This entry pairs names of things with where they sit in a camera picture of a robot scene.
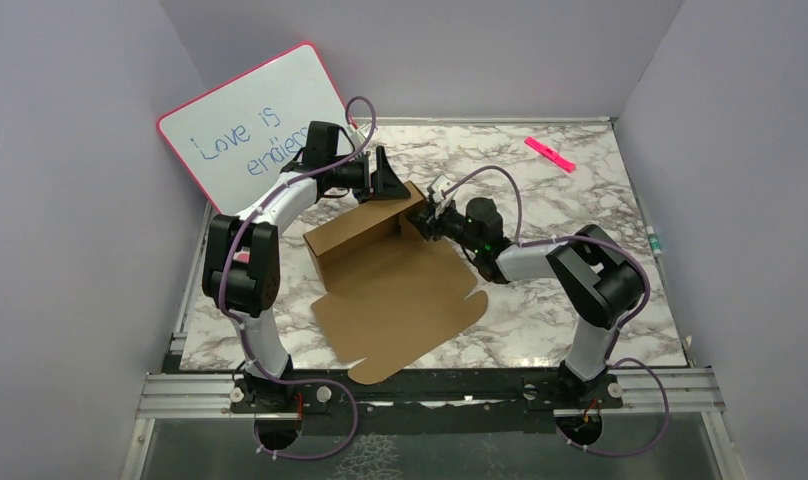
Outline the brown cardboard box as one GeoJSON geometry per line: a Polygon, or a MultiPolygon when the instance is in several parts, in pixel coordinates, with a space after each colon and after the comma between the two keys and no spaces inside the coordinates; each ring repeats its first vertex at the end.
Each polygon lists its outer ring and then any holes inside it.
{"type": "Polygon", "coordinates": [[[407,220],[423,193],[372,200],[305,233],[326,290],[311,310],[362,385],[386,380],[477,323],[488,295],[452,245],[427,241],[407,220]]]}

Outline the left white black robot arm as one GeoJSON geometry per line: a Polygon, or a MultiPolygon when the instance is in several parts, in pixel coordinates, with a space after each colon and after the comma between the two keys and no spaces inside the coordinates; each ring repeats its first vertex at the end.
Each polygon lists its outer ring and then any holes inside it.
{"type": "Polygon", "coordinates": [[[350,191],[360,203],[408,199],[385,147],[339,152],[342,126],[313,121],[309,137],[281,169],[275,184],[237,216],[218,214],[208,227],[202,290],[231,320],[244,354],[242,401],[278,411],[293,401],[286,374],[292,359],[283,346],[273,305],[281,282],[280,236],[331,189],[350,191]]]}

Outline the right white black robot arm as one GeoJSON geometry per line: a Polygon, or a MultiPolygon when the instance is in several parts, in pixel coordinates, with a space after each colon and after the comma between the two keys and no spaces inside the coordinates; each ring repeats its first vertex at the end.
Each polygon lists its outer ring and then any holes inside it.
{"type": "Polygon", "coordinates": [[[453,201],[431,200],[407,219],[426,240],[456,243],[490,283],[557,280],[579,321],[556,382],[546,391],[572,407],[596,395],[620,322],[645,302],[649,285],[642,267],[603,229],[590,224],[567,237],[514,244],[495,202],[485,197],[469,201],[463,212],[453,201]]]}

